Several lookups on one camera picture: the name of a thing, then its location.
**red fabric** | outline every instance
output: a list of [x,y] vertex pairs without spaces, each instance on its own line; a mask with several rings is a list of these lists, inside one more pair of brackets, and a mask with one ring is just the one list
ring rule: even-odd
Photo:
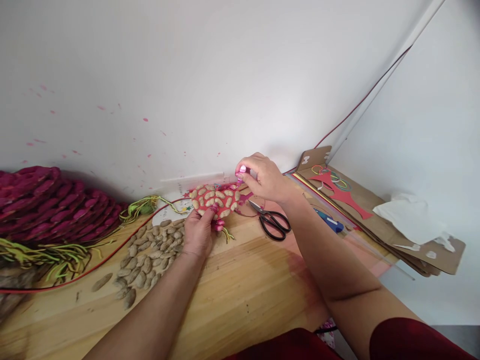
[[[271,340],[253,345],[225,360],[302,359],[339,360],[337,353],[318,336],[296,328]],[[408,318],[380,323],[370,339],[371,360],[475,360],[430,326]]]

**red cord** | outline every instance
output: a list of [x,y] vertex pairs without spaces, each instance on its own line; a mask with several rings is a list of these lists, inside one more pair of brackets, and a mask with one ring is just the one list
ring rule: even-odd
[[[180,200],[187,200],[187,199],[190,199],[190,198],[179,198],[177,200],[174,200],[172,201],[172,204],[173,203],[176,203],[176,202],[179,202]],[[128,239],[126,239],[118,248],[116,248],[110,255],[108,255],[104,260],[102,260],[101,262],[99,262],[97,265],[95,265],[94,267],[92,267],[90,270],[88,270],[87,272],[84,272],[83,274],[77,276],[76,278],[70,280],[70,281],[67,281],[67,282],[64,282],[60,285],[56,285],[56,286],[50,286],[50,287],[41,287],[41,288],[29,288],[29,289],[10,289],[10,288],[0,288],[0,294],[36,294],[36,293],[42,293],[42,292],[45,292],[45,291],[48,291],[48,290],[53,290],[53,289],[58,289],[58,288],[62,288],[68,284],[71,284],[71,283],[74,283],[76,282],[77,280],[80,280],[81,278],[83,278],[84,276],[90,274],[92,271],[98,269],[100,266],[102,266],[103,264],[105,264],[113,255],[115,255],[131,238],[133,235],[135,235],[137,233],[137,231],[142,227],[144,226],[146,223],[148,223],[150,221],[151,218],[153,218],[160,210],[163,210],[165,209],[166,207],[168,206],[167,205],[164,205],[162,206],[161,208],[159,208],[157,211],[155,211],[147,220],[145,220],[129,237]]]
[[[404,52],[402,52],[402,54],[395,60],[395,62],[388,68],[388,70],[385,71],[385,72],[383,73],[383,75],[377,80],[377,82],[375,83],[375,85],[373,85],[373,87],[366,93],[366,95],[363,97],[363,99],[353,108],[352,111],[350,111],[350,112],[348,113],[348,115],[347,115],[342,121],[340,121],[340,122],[338,123],[337,126],[335,126],[332,130],[330,130],[330,131],[328,132],[328,134],[326,134],[326,135],[318,142],[318,144],[315,145],[314,149],[318,148],[319,145],[322,143],[323,140],[325,140],[331,133],[333,133],[340,125],[342,125],[342,124],[345,122],[345,120],[347,120],[347,119],[350,117],[350,115],[353,114],[353,112],[354,112],[355,110],[357,110],[357,108],[365,101],[366,98],[368,98],[368,96],[372,93],[372,91],[373,91],[373,90],[375,89],[375,87],[379,84],[379,82],[385,77],[385,75],[387,75],[387,74],[389,73],[389,71],[395,66],[395,64],[398,63],[398,62],[400,61],[400,59],[401,59],[406,53],[409,52],[409,50],[412,48],[412,46],[413,46],[413,45],[410,45]],[[288,170],[288,171],[285,171],[283,174],[289,173],[289,172],[291,172],[291,171],[294,170],[294,169],[295,169],[295,167],[291,168],[291,169]]]

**red sleeve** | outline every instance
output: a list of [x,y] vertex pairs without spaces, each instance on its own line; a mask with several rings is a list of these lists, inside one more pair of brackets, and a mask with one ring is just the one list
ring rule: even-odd
[[395,317],[377,325],[370,338],[371,360],[476,360],[423,322]]

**white tissue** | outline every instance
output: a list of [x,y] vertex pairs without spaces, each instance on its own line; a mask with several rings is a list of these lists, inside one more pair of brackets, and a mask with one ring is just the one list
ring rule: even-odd
[[441,238],[444,241],[437,241],[439,244],[444,245],[448,250],[450,250],[448,248],[450,245],[453,249],[447,240],[448,237],[445,239],[442,236],[445,234],[445,226],[430,217],[427,202],[415,195],[394,193],[390,202],[376,206],[373,211],[378,216],[390,221],[408,240],[415,244],[423,245],[431,240],[437,241],[437,238]]

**magenta craft piece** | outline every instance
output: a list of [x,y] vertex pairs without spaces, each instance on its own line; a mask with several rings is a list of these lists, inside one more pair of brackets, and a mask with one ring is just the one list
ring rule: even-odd
[[332,177],[330,175],[330,171],[327,172],[321,172],[319,175],[316,175],[314,177],[310,177],[309,180],[317,180],[320,182],[323,182],[324,185],[328,185],[331,188],[331,191],[333,191],[333,195],[329,196],[330,199],[333,200],[339,200],[342,203],[345,203],[352,208],[355,209],[357,213],[360,214],[361,218],[366,220],[368,218],[371,218],[373,214],[365,211],[358,205],[355,200],[352,199],[352,195],[350,195],[350,192],[347,191],[342,191],[338,187],[335,186],[335,184],[332,182]]

